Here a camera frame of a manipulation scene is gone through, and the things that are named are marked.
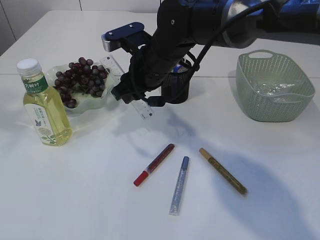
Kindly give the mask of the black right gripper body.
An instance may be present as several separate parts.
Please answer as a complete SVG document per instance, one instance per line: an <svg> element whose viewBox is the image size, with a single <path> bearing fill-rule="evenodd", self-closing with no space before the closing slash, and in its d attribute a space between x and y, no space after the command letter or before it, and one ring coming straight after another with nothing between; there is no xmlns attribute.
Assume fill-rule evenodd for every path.
<svg viewBox="0 0 320 240"><path fill-rule="evenodd" d="M129 71L111 93L129 104L160 87L174 66L196 44L205 45L221 26L223 0L165 0L157 12L157 29L132 54Z"/></svg>

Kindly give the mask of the blue black right robot arm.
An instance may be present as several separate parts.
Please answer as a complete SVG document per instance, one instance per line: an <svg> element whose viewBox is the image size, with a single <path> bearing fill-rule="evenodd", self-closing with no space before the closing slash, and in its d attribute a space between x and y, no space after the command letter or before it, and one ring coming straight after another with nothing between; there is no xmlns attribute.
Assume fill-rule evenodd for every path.
<svg viewBox="0 0 320 240"><path fill-rule="evenodd" d="M165 0L153 34L133 22L102 35L104 49L131 54L128 72L112 89L116 100L143 100L151 107L169 102L146 97L195 45L203 48L187 71L190 80L212 46L244 49L257 39L318 45L320 3L317 0Z"/></svg>

